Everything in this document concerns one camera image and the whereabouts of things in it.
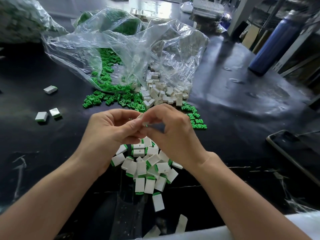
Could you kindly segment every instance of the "black table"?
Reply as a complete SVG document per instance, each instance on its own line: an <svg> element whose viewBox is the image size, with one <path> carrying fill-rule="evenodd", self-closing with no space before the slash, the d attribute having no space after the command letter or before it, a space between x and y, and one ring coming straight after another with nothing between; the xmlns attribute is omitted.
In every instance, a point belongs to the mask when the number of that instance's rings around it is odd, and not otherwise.
<svg viewBox="0 0 320 240"><path fill-rule="evenodd" d="M265 138L282 129L301 132L318 115L305 104L307 98L278 74L271 71L259 78L248 71L253 57L241 44L210 37L189 99L208 126L196 133L207 150L216 152L283 214L296 212L286 200L317 209L318 187ZM57 86L58 92L47 95L43 88L49 85ZM0 90L3 212L72 155L90 115L120 105L84 109L83 100L93 89L44 53L1 59ZM37 112L56 107L61 120L49 118L46 125L34 121ZM17 160L21 156L25 164ZM275 170L285 176L285 190ZM223 225L198 182L185 170L178 172L162 194L166 209L154 213L151 197L133 197L132 179L120 167L110 167L88 190L61 234L74 233L74 239L108 239L110 235L110 239L132 239L144 236L154 224L171 234L180 214L188 218L187 231Z"/></svg>

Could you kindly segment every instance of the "person's left hand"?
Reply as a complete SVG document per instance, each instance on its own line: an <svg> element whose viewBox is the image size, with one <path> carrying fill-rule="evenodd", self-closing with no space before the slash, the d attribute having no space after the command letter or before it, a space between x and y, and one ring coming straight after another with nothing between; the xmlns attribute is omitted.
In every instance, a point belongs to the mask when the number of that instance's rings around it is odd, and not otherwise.
<svg viewBox="0 0 320 240"><path fill-rule="evenodd" d="M139 138L146 137L138 132L142 127L142 120L137 119L140 114L129 109L93 114L73 158L102 175L122 144L138 144Z"/></svg>

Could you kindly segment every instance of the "person's right hand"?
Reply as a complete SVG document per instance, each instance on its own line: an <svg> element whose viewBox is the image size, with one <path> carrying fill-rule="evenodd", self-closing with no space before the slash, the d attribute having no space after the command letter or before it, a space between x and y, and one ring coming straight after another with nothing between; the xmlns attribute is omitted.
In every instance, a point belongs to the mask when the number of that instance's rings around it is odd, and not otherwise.
<svg viewBox="0 0 320 240"><path fill-rule="evenodd" d="M143 114L142 121L165 124L164 133L151 126L140 131L153 140L172 161L188 171L196 165L202 165L210 157L196 136L189 117L174 107L168 104L156 105Z"/></svg>

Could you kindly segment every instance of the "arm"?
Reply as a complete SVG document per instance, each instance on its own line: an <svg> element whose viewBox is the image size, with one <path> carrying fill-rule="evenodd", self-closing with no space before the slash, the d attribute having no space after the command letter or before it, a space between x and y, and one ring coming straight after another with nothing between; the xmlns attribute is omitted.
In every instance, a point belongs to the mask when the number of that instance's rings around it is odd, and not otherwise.
<svg viewBox="0 0 320 240"><path fill-rule="evenodd" d="M144 137L137 132L141 119L129 121L139 115L113 109L91 116L76 152L0 216L0 239L53 239L120 145Z"/></svg>
<svg viewBox="0 0 320 240"><path fill-rule="evenodd" d="M310 239L203 148L187 115L161 104L144 113L142 121L165 124L164 133L152 127L141 131L201 183L235 239Z"/></svg>

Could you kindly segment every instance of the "plastic bag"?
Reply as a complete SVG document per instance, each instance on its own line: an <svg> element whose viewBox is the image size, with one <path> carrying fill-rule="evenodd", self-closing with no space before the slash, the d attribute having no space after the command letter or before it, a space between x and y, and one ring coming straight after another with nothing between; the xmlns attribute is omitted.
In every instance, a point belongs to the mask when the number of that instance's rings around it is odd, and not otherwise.
<svg viewBox="0 0 320 240"><path fill-rule="evenodd" d="M0 0L0 43L39 43L43 31L68 33L36 0Z"/></svg>
<svg viewBox="0 0 320 240"><path fill-rule="evenodd" d="M180 9L183 12L192 14L193 4L190 1L186 1L186 2L180 4Z"/></svg>
<svg viewBox="0 0 320 240"><path fill-rule="evenodd" d="M151 21L144 30L141 20L112 7L87 14L91 17L82 23L80 17L74 23L77 28L73 33L43 36L50 58L68 66L102 91L92 79L94 71L97 80L103 83L99 79L102 60L98 48L111 48L121 58L117 75L112 74L113 83L127 85L139 81L146 86L144 75L148 64L152 64L171 86L192 84L193 74L209 41L202 32L178 20L155 25Z"/></svg>

